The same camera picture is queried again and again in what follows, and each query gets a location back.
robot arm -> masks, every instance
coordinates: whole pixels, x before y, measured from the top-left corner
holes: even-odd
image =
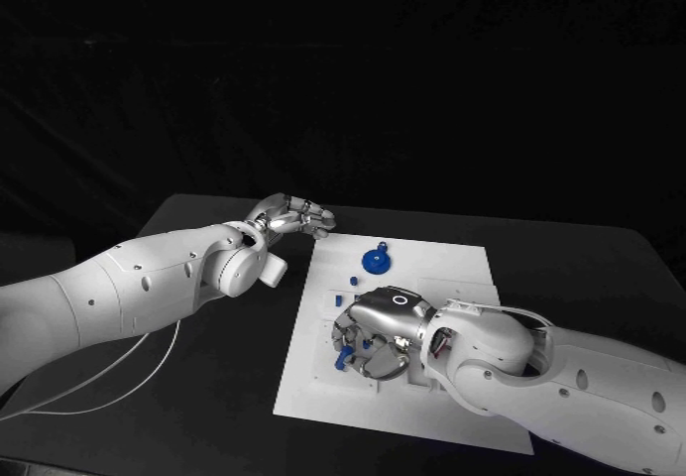
[[[478,304],[449,299],[418,310],[423,302],[393,287],[360,296],[331,335],[340,369],[386,380],[419,358],[425,375],[475,414],[510,418],[615,468],[686,474],[686,366],[608,338],[527,328]],[[392,342],[395,352],[364,349],[366,336]]]
[[[325,238],[334,225],[330,211],[278,193],[243,222],[125,241],[60,273],[0,288],[0,394],[69,353],[165,327],[256,280],[275,287],[286,266],[268,243],[294,231]]]

black curtain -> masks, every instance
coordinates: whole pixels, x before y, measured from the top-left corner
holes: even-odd
[[[82,260],[284,191],[627,227],[686,283],[681,2],[281,3],[0,7],[0,230]]]

table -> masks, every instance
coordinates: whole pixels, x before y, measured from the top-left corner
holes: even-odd
[[[138,236],[240,220],[256,202],[174,195]],[[634,231],[330,209],[340,233],[485,247],[504,305],[686,362],[686,294]],[[278,288],[258,283],[245,295],[211,301],[183,319],[167,363],[126,399],[80,416],[3,421],[0,456],[105,476],[559,474],[562,468],[575,474],[625,474],[536,436],[531,457],[271,414],[311,249],[307,236],[285,236],[272,248],[288,263]],[[258,322],[268,327],[256,327]],[[157,365],[171,335],[173,326],[151,334],[106,376],[46,409],[80,410],[121,395]],[[40,369],[3,413],[83,380],[134,341],[98,344]]]

